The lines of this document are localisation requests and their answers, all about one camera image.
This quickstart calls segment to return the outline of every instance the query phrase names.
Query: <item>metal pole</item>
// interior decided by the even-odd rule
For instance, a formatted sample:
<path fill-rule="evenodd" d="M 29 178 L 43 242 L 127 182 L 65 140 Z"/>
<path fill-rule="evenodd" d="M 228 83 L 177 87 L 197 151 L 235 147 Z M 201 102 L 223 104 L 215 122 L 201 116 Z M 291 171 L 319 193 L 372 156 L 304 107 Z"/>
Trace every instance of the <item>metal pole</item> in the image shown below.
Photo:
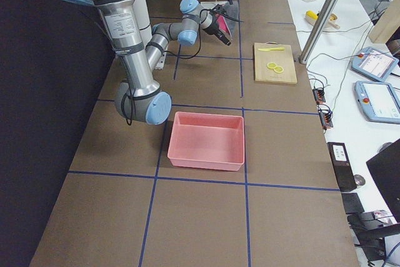
<path fill-rule="evenodd" d="M 308 37 L 307 43 L 300 55 L 299 61 L 301 64 L 307 64 L 307 60 L 309 59 L 311 52 L 317 44 L 319 36 L 323 32 L 326 22 L 331 17 L 332 10 L 335 7 L 337 1 L 338 0 L 325 0 L 324 6 L 319 13 L 318 19 L 315 22 L 310 37 Z"/>

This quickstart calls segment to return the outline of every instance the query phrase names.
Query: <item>wire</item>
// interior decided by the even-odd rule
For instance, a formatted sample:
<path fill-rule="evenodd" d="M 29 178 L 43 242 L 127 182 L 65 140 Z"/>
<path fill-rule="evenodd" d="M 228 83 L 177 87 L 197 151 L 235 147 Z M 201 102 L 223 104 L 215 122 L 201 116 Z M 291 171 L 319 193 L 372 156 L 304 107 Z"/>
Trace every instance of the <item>wire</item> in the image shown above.
<path fill-rule="evenodd" d="M 175 56 L 175 57 L 177 57 L 177 58 L 179 58 L 179 59 L 192 59 L 192 58 L 196 57 L 196 56 L 199 54 L 200 50 L 201 50 L 201 30 L 200 30 L 200 24 L 199 24 L 199 27 L 198 27 L 197 30 L 198 30 L 198 33 L 199 33 L 199 48 L 197 49 L 197 51 L 196 51 L 195 54 L 193 54 L 193 55 L 191 55 L 191 56 L 181 56 L 181 55 L 180 55 L 180 51 L 178 52 L 178 54 L 174 54 L 173 52 L 168 51 L 168 50 L 165 50 L 165 52 L 166 52 L 166 53 L 169 53 L 169 54 L 171 54 L 171 55 L 173 55 L 173 56 Z"/>
<path fill-rule="evenodd" d="M 376 249 L 380 249 L 380 247 L 378 246 L 374 246 L 374 245 L 361 245 L 361 244 L 354 244 L 355 247 L 369 247 L 369 248 L 376 248 Z"/>
<path fill-rule="evenodd" d="M 385 218 L 394 218 L 394 216 L 384 216 L 384 217 L 378 217 L 375 219 L 363 219 L 363 221 L 379 221 L 380 223 L 384 223 L 383 221 L 379 220 L 379 219 L 385 219 Z"/>
<path fill-rule="evenodd" d="M 314 82 L 313 87 L 314 87 L 314 89 L 322 89 L 322 91 L 324 91 L 325 85 L 324 85 L 324 83 L 323 83 L 322 81 L 320 81 L 318 78 L 309 78 L 308 80 L 309 80 L 309 81 L 317 81 L 317 82 L 321 83 L 321 84 L 322 84 L 322 87 L 320 87 L 320 88 L 315 87 L 315 82 Z"/>
<path fill-rule="evenodd" d="M 358 45 L 360 44 L 360 42 L 361 42 L 361 40 L 363 39 L 363 36 L 364 36 L 364 34 L 366 33 L 367 30 L 368 30 L 368 28 L 366 28 L 366 30 L 361 34 L 360 40 L 358 41 L 358 43 L 356 44 L 356 47 L 355 47 L 354 50 L 352 51 L 352 55 L 351 55 L 351 56 L 356 56 L 356 55 L 354 55 L 354 53 L 356 52 L 356 49 L 358 48 Z M 365 39 L 364 39 L 364 42 L 362 43 L 361 49 L 363 48 L 364 43 L 365 43 L 366 39 L 368 38 L 368 34 L 366 34 L 366 37 L 365 37 Z M 341 82 L 340 82 L 340 85 L 339 85 L 339 91 L 337 92 L 337 95 L 334 97 L 334 102 L 333 102 L 332 111 L 334 111 L 335 108 L 336 108 L 336 101 L 338 100 L 338 97 L 339 97 L 339 95 L 340 95 L 340 92 L 342 91 L 343 82 L 344 82 L 344 79 L 346 78 L 346 74 L 347 74 L 347 71 L 349 70 L 349 66 L 350 66 L 350 63 L 348 63 L 347 66 L 346 66 L 346 70 L 344 71 L 343 78 L 342 78 L 342 80 L 341 80 Z"/>
<path fill-rule="evenodd" d="M 391 255 L 394 253 L 394 251 L 396 250 L 397 247 L 400 246 L 400 242 L 398 244 L 395 245 L 394 248 L 392 248 L 392 250 L 389 252 L 389 254 L 386 256 L 386 259 L 383 261 L 383 264 L 381 267 L 385 267 L 386 263 L 389 261 L 389 258 L 391 257 Z"/>
<path fill-rule="evenodd" d="M 322 32 L 323 32 L 323 33 L 347 33 L 347 32 L 349 32 L 349 31 L 352 31 L 353 29 L 361 28 L 361 27 L 363 27 L 365 24 L 370 23 L 370 22 L 371 22 L 371 20 L 368 20 L 368 21 L 362 23 L 360 26 L 357 26 L 356 28 L 348 29 L 348 30 L 346 30 L 346 31 L 322 31 Z M 296 31 L 296 32 L 297 32 L 297 33 L 311 33 L 311 31 Z"/>
<path fill-rule="evenodd" d="M 324 103 L 320 103 L 317 106 L 318 106 L 318 112 L 324 113 L 326 121 L 331 122 L 333 118 L 333 111 L 331 110 L 331 108 Z"/>
<path fill-rule="evenodd" d="M 311 70 L 309 69 L 310 66 L 311 66 L 311 64 L 313 63 L 313 61 L 314 61 L 316 58 L 318 58 L 319 56 L 322 56 L 322 55 L 327 56 L 327 57 L 329 57 L 329 58 L 331 58 L 331 59 L 334 59 L 334 60 L 336 60 L 336 61 L 342 61 L 343 59 L 348 59 L 348 58 L 351 58 L 351 57 L 353 57 L 353 56 L 346 56 L 346 57 L 344 57 L 344 58 L 339 58 L 339 59 L 338 59 L 338 58 L 335 58 L 334 56 L 331 56 L 331 55 L 328 54 L 328 53 L 319 53 L 318 55 L 316 55 L 315 57 L 313 57 L 313 58 L 310 60 L 308 66 L 307 66 L 307 72 L 316 74 L 316 75 L 318 75 L 318 76 L 324 78 L 324 79 L 325 79 L 325 83 L 326 83 L 325 86 L 328 86 L 328 84 L 327 84 L 327 83 L 328 83 L 327 77 L 325 77 L 324 75 L 319 74 L 319 73 L 317 73 L 317 72 L 315 72 L 315 71 L 311 71 Z"/>
<path fill-rule="evenodd" d="M 199 18 L 200 18 L 200 20 L 201 20 L 201 14 L 202 14 L 204 11 L 207 11 L 207 12 L 210 12 L 210 13 L 217 13 L 217 14 L 222 15 L 223 17 L 225 17 L 225 18 L 227 18 L 227 19 L 229 19 L 229 20 L 235 21 L 235 22 L 243 22 L 243 21 L 240 21 L 240 20 L 238 20 L 238 19 L 232 18 L 232 17 L 228 16 L 227 14 L 224 14 L 224 13 L 222 13 L 222 12 L 219 12 L 219 11 L 215 10 L 215 8 L 212 8 L 212 9 L 202 9 L 202 10 L 200 11 L 200 13 L 199 13 Z M 181 56 L 179 53 L 178 53 L 178 54 L 174 54 L 174 53 L 171 52 L 171 51 L 166 51 L 166 53 L 169 53 L 169 54 L 171 54 L 171 55 L 173 55 L 173 56 L 175 56 L 175 57 L 177 57 L 177 58 L 179 58 L 179 59 L 192 59 L 192 58 L 196 57 L 196 56 L 199 54 L 200 50 L 201 50 L 201 30 L 200 30 L 200 29 L 201 29 L 201 28 L 200 28 L 201 23 L 202 23 L 202 22 L 199 23 L 199 28 L 198 28 L 198 33 L 199 33 L 199 48 L 198 48 L 198 50 L 196 51 L 195 54 L 193 54 L 193 55 L 191 55 L 191 56 Z"/>
<path fill-rule="evenodd" d="M 112 39 L 108 36 L 108 34 L 106 33 L 106 31 L 103 29 L 103 27 L 102 27 L 96 20 L 94 20 L 93 18 L 91 18 L 90 16 L 88 16 L 87 14 L 85 14 L 84 12 L 82 12 L 80 9 L 78 9 L 78 11 L 79 11 L 83 16 L 85 16 L 85 17 L 88 18 L 90 21 L 92 21 L 92 22 L 100 29 L 100 31 L 107 37 L 108 41 L 110 41 L 111 47 L 115 50 L 116 47 L 115 47 L 115 45 L 114 45 L 114 42 L 113 42 Z M 128 70 L 128 67 L 125 65 L 125 62 L 124 62 L 123 60 L 121 60 L 121 62 L 122 62 L 122 65 L 124 65 L 125 73 L 126 73 L 127 75 L 129 75 L 129 70 Z M 132 125 L 132 122 L 133 122 L 133 111 L 136 112 L 136 106 L 135 106 L 135 102 L 134 102 L 134 100 L 133 100 L 133 94 L 132 94 L 131 83 L 129 82 L 129 80 L 127 80 L 127 83 L 128 83 L 127 85 L 128 85 L 128 89 L 129 89 L 129 100 L 130 100 L 130 102 L 131 102 L 131 115 L 130 115 L 129 119 L 125 116 L 125 121 L 126 121 L 126 124 L 127 124 L 127 125 L 131 126 L 131 125 Z"/>

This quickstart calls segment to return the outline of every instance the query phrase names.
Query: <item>pink tray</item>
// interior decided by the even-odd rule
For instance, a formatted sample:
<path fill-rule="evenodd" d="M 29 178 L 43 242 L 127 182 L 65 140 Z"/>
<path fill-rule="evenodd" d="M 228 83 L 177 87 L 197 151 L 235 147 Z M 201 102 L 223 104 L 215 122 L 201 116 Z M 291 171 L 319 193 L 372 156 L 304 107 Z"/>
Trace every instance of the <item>pink tray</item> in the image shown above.
<path fill-rule="evenodd" d="M 176 112 L 172 128 L 172 165 L 237 171 L 244 164 L 243 117 Z"/>

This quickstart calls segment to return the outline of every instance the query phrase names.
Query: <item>computer monitor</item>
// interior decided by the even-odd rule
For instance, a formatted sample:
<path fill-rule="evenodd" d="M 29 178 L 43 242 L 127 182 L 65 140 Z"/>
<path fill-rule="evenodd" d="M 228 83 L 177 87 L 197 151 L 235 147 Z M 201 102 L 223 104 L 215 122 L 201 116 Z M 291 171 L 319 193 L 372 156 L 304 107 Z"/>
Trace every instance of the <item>computer monitor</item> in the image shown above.
<path fill-rule="evenodd" d="M 367 259 L 376 261 L 386 257 L 384 238 L 400 234 L 400 139 L 368 160 L 367 167 L 394 219 L 398 222 L 384 224 L 372 213 L 347 217 Z"/>
<path fill-rule="evenodd" d="M 368 170 L 397 222 L 400 222 L 400 139 L 367 162 Z"/>

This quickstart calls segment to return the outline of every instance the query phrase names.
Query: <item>black curtain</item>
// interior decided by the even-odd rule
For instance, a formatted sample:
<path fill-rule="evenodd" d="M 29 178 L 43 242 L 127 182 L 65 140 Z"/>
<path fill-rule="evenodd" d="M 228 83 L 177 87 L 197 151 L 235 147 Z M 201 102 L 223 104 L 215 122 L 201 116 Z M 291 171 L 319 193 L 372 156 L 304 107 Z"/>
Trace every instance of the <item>black curtain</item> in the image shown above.
<path fill-rule="evenodd" d="M 94 8 L 1 0 L 0 266 L 28 266 L 113 60 Z"/>

